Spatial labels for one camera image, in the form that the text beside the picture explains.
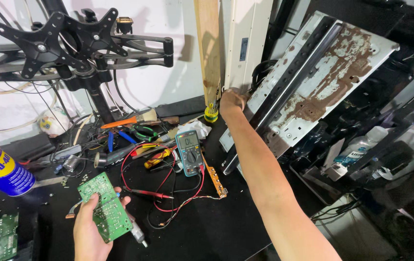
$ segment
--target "hand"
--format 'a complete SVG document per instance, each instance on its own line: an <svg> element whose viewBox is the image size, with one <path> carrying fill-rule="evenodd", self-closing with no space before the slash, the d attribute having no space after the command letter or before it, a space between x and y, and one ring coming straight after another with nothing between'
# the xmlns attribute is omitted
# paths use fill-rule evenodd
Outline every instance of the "hand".
<svg viewBox="0 0 414 261"><path fill-rule="evenodd" d="M223 92L220 100L220 114L224 117L234 110L243 111L247 97L240 94L238 88L229 88Z"/></svg>
<svg viewBox="0 0 414 261"><path fill-rule="evenodd" d="M114 188L115 192L122 192L120 187ZM93 210L99 201L99 195L94 193L88 202L81 203L80 211L76 216L73 238L75 240L75 261L105 261L114 244L113 241L105 243L97 226L92 221ZM131 201L126 196L120 200L123 208Z"/></svg>

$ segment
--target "multimeter display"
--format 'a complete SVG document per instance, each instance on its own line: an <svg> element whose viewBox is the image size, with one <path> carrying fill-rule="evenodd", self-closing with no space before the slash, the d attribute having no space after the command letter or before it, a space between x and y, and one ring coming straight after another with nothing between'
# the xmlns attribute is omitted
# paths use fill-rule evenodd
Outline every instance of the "multimeter display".
<svg viewBox="0 0 414 261"><path fill-rule="evenodd" d="M195 130L189 130L178 133L176 136L176 144L180 151L181 162L183 163L184 174L186 176L197 175L199 167L204 165L202 152L199 148L199 139Z"/></svg>
<svg viewBox="0 0 414 261"><path fill-rule="evenodd" d="M197 137L194 135L187 135L185 137L178 138L180 149L189 148L194 145L199 145Z"/></svg>

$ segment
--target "wire cutters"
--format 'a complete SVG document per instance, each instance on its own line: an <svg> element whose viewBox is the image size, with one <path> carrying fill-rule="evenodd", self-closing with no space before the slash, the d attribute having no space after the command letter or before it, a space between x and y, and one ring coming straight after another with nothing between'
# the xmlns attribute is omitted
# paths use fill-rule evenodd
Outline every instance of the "wire cutters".
<svg viewBox="0 0 414 261"><path fill-rule="evenodd" d="M129 132L133 134L136 138L152 142L157 139L158 133L154 132L151 128L146 126L134 125L129 129Z"/></svg>

